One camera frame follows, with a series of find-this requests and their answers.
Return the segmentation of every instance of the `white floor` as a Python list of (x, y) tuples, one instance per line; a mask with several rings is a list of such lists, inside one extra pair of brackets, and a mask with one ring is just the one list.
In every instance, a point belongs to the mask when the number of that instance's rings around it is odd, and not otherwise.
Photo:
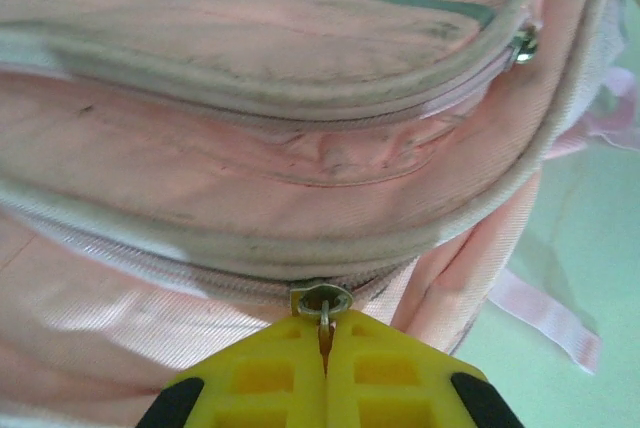
[[(621, 65), (640, 75), (640, 10)], [(640, 427), (640, 156), (607, 147), (550, 162), (511, 269), (604, 342), (590, 376), (488, 305), (458, 356), (482, 369), (529, 428)]]

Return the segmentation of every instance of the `zipper pull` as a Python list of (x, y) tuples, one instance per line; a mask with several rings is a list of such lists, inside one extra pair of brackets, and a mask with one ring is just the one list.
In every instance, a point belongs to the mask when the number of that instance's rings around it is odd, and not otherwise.
[(336, 316), (353, 305), (353, 295), (345, 288), (322, 281), (310, 281), (290, 290), (291, 313), (318, 323), (318, 345), (327, 373), (333, 344)]
[(513, 53), (505, 71), (510, 70), (513, 65), (526, 65), (535, 58), (538, 52), (538, 35), (539, 28), (536, 23), (527, 23), (516, 32), (511, 42)]

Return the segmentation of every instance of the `black rubber tip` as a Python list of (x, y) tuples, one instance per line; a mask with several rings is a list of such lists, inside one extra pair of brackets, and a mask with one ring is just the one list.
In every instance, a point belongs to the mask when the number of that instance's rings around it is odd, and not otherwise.
[(188, 378), (162, 390), (136, 428), (183, 428), (203, 388), (203, 380)]
[(451, 383), (478, 428), (524, 428), (493, 385), (468, 373), (454, 373)]

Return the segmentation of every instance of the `pink backpack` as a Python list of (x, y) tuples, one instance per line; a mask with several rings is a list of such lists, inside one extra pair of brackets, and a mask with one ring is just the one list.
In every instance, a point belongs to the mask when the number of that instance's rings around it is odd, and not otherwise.
[(316, 278), (446, 352), (490, 296), (594, 371), (503, 269), (545, 157), (639, 144), (621, 1), (0, 0), (0, 426), (133, 426)]

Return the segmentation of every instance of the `pink fabric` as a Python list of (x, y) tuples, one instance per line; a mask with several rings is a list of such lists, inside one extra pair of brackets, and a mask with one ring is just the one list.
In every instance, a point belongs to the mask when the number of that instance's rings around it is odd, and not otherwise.
[(616, 109), (602, 117), (592, 112), (585, 113), (576, 125), (558, 138), (548, 159), (583, 150), (593, 138), (617, 148), (640, 152), (640, 129), (635, 126), (638, 102), (635, 75), (624, 68), (613, 67), (604, 86), (618, 99)]
[(587, 373), (594, 374), (598, 369), (602, 340), (546, 293), (504, 270), (489, 300), (557, 343)]
[(524, 230), (538, 192), (534, 175), (471, 230), (419, 260), (392, 326), (450, 353), (471, 328)]

